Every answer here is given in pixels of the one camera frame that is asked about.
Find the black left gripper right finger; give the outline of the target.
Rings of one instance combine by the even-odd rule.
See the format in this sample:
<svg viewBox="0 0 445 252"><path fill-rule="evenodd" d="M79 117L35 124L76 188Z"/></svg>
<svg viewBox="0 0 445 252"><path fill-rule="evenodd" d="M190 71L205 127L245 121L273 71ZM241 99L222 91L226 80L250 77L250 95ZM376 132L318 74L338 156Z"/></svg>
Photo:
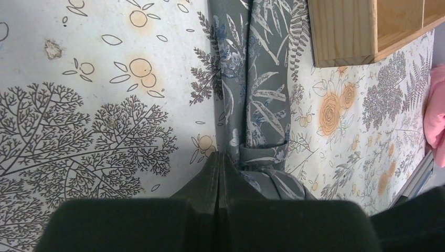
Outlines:
<svg viewBox="0 0 445 252"><path fill-rule="evenodd" d="M317 200L282 171L239 171L219 155L220 251L380 251L371 221L349 201Z"/></svg>

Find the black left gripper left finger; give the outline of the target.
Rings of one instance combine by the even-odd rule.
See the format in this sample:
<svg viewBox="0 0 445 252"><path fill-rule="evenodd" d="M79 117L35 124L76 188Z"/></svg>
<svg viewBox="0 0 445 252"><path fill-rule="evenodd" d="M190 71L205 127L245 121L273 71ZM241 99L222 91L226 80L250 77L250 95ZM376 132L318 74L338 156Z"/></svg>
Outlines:
<svg viewBox="0 0 445 252"><path fill-rule="evenodd" d="M66 201L36 251L216 251L219 170L214 152L171 197Z"/></svg>

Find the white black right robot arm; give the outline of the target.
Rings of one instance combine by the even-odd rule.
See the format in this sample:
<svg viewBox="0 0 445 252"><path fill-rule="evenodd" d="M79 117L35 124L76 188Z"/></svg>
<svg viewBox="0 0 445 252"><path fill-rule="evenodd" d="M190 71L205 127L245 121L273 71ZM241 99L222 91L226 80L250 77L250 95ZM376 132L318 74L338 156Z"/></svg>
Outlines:
<svg viewBox="0 0 445 252"><path fill-rule="evenodd" d="M383 251L444 251L444 187L371 218Z"/></svg>

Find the grey leaf pattern tie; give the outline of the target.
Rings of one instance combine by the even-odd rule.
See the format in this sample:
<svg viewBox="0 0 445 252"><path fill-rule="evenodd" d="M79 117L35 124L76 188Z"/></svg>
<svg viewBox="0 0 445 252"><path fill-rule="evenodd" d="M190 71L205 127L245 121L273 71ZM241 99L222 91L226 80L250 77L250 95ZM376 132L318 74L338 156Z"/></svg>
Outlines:
<svg viewBox="0 0 445 252"><path fill-rule="evenodd" d="M210 1L225 108L225 152L240 176L272 200L312 200L285 162L292 1Z"/></svg>

